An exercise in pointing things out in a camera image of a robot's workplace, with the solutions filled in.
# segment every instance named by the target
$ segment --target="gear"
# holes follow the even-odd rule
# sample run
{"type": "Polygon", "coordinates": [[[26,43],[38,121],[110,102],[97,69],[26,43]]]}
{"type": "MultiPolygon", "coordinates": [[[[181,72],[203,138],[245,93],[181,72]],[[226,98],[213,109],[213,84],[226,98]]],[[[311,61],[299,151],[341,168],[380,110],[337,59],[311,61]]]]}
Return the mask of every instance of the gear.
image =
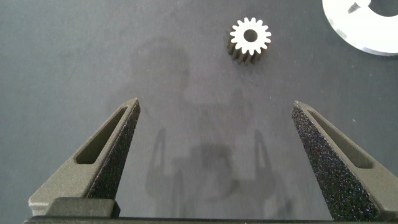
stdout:
{"type": "Polygon", "coordinates": [[[232,28],[234,31],[229,33],[228,53],[239,63],[256,63],[268,48],[267,44],[271,43],[268,26],[263,26],[262,20],[256,22],[256,18],[251,21],[244,18],[244,22],[238,21],[238,26],[232,28]]]}

